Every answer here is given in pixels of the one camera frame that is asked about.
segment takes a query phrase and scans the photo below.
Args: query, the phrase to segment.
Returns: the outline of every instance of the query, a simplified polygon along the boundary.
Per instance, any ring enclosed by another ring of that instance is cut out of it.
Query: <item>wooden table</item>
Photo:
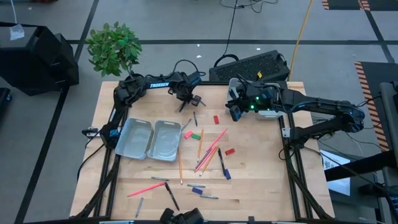
[[[103,82],[93,126],[102,127],[107,122],[113,106],[113,89],[117,84],[117,82]],[[305,93],[302,82],[290,82],[288,86],[290,89]],[[257,221],[294,220],[285,162],[278,158],[278,152],[282,149],[278,121],[258,121],[254,114],[249,114],[239,122],[234,122],[224,111],[227,89],[228,86],[197,86],[194,94],[200,95],[207,106],[199,105],[196,108],[189,105],[181,113],[176,111],[181,101],[169,95],[167,89],[149,90],[146,96],[133,104],[129,117],[150,121],[154,127],[158,119],[184,124],[193,117],[192,112],[196,111],[198,127],[192,120],[183,134],[188,131],[200,134],[202,128],[205,130],[201,155],[204,155],[205,149],[219,133],[227,128],[227,132],[218,144],[223,153],[231,148],[236,150],[232,155],[224,154],[224,163],[232,179],[224,178],[217,155],[201,177],[199,172],[193,172],[197,164],[199,145],[196,139],[181,138],[180,141],[183,185],[180,185],[178,160],[170,163],[148,157],[142,161],[123,157],[119,168],[112,219],[135,219],[134,215],[141,197],[144,197],[144,203],[136,220],[159,220],[167,207],[177,212],[165,187],[126,197],[131,192],[159,183],[158,180],[150,178],[157,176],[170,179],[169,185],[181,208],[180,212],[187,212],[197,207],[206,220],[213,221],[247,221],[248,216],[254,216]],[[215,124],[214,115],[218,115],[219,124]],[[309,112],[297,112],[294,114],[294,119],[296,126],[312,125]],[[92,141],[86,149],[85,158],[101,144],[99,138]],[[318,150],[315,140],[309,140],[306,146]],[[102,149],[81,170],[71,215],[76,215],[97,190],[104,152]],[[302,160],[309,191],[325,211],[334,216],[320,156],[312,151],[302,150]],[[214,195],[220,199],[200,198],[198,194],[192,192],[191,187],[187,187],[187,184],[206,185],[204,194]],[[104,214],[107,197],[108,193],[105,193],[101,214]],[[302,194],[299,190],[298,199],[304,217]]]

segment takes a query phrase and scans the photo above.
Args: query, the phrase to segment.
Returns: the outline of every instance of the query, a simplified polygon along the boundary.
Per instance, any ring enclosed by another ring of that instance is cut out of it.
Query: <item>orange pencil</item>
[[[178,148],[178,164],[180,167],[180,180],[181,180],[181,185],[182,185],[182,163],[181,163],[181,153],[180,153],[180,149]]]
[[[206,168],[207,168],[207,165],[210,163],[210,161],[211,161],[211,159],[213,158],[214,154],[216,154],[217,149],[218,149],[218,146],[216,146],[216,148],[215,148],[215,149],[213,150],[213,152],[211,153],[210,158],[207,160],[206,165],[205,165],[205,167],[203,168],[203,170],[201,171],[201,173],[199,174],[199,176],[201,176],[201,175],[204,173],[204,171],[205,171]]]
[[[197,162],[199,162],[200,151],[201,151],[201,142],[203,141],[203,132],[204,132],[204,130],[202,129],[202,130],[201,130],[201,133],[200,133],[200,142],[199,142],[198,160],[197,160]]]

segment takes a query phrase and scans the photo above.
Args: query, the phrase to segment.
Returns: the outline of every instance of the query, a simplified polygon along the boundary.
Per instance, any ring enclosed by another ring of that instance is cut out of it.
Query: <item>black metal frame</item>
[[[201,83],[201,85],[228,85],[228,82],[204,81]],[[126,112],[126,115],[123,119],[123,125],[124,125],[125,120],[127,119],[127,114],[128,114],[128,111]],[[294,127],[294,118],[291,113],[288,114],[288,119],[289,119],[290,128],[293,128]],[[283,116],[281,116],[278,121],[279,121],[280,129],[284,128],[285,121],[284,121]],[[288,158],[290,156],[289,148],[288,148],[289,142],[283,138],[282,132],[280,132],[280,136],[282,138],[285,157]],[[111,149],[106,149],[99,185],[102,185],[102,183],[104,183],[105,178],[108,174],[108,167],[109,167],[109,162],[110,162],[110,158],[111,158],[111,154],[112,154],[111,151],[112,151]],[[121,159],[121,157],[119,155],[115,155],[114,165],[116,163],[116,165],[115,165],[116,172],[119,171],[120,159]],[[298,170],[300,180],[304,183],[304,186],[307,186],[300,151],[295,152],[295,159],[296,159],[296,163],[297,163],[297,170]],[[286,166],[288,168],[290,161],[288,159],[286,159],[285,161],[286,161]],[[101,204],[102,204],[102,198],[103,198],[103,193],[102,193],[95,205],[93,217],[84,217],[84,218],[71,217],[70,219],[67,219],[67,220],[53,220],[53,221],[46,221],[46,222],[34,222],[34,223],[29,223],[29,224],[62,224],[62,223],[79,223],[80,224],[80,223],[99,223],[101,221],[111,221],[117,179],[118,179],[118,174],[116,173],[116,175],[113,177],[112,181],[110,182],[109,195],[108,195],[108,201],[106,204],[105,216],[100,216],[100,210],[101,210]],[[293,210],[294,210],[294,216],[295,216],[296,222],[305,222],[305,223],[314,223],[314,224],[315,223],[324,223],[324,224],[327,224],[327,223],[354,224],[354,223],[356,223],[356,222],[343,222],[343,221],[336,221],[336,220],[314,219],[313,215],[312,215],[312,208],[311,208],[307,198],[305,198],[305,197],[304,197],[304,205],[305,205],[305,211],[306,211],[307,218],[301,217],[299,198],[297,197],[296,184],[295,184],[293,178],[291,178],[291,176],[289,176],[289,187],[290,187],[290,194],[292,197],[292,204],[293,204]],[[227,222],[209,221],[208,223],[228,224],[231,222],[242,223],[242,221],[227,221]],[[158,221],[158,220],[137,220],[137,221],[134,221],[134,223],[136,223],[136,224],[159,224],[160,221]],[[253,224],[253,223],[266,224],[266,223],[272,223],[272,222],[255,222],[253,217],[249,217],[248,223],[249,224]]]

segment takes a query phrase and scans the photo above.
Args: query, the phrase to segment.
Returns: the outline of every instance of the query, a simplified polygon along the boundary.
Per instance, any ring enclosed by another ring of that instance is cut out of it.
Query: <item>yellow cable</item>
[[[307,23],[308,15],[310,14],[310,11],[311,11],[312,2],[313,2],[313,0],[310,0],[310,4],[308,5],[307,12],[305,13],[305,18],[304,18],[304,21],[303,21],[303,25],[301,26],[300,33],[298,34],[298,39],[297,39],[296,45],[294,47],[292,63],[290,64],[290,73],[289,73],[289,77],[287,79],[288,81],[290,81],[290,78],[292,77],[292,74],[293,74],[294,59],[296,58],[296,51],[297,51],[297,48],[299,47],[301,35],[303,34],[304,27],[305,27],[305,25]]]

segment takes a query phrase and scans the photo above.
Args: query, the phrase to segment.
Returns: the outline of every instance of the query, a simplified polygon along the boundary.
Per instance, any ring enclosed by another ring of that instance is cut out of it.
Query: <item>green leaves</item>
[[[125,24],[119,26],[115,22],[113,27],[105,23],[103,30],[91,30],[91,38],[86,39],[89,59],[94,65],[94,71],[101,72],[101,76],[113,74],[120,76],[122,70],[130,71],[138,64],[138,56],[142,52],[138,38]]]

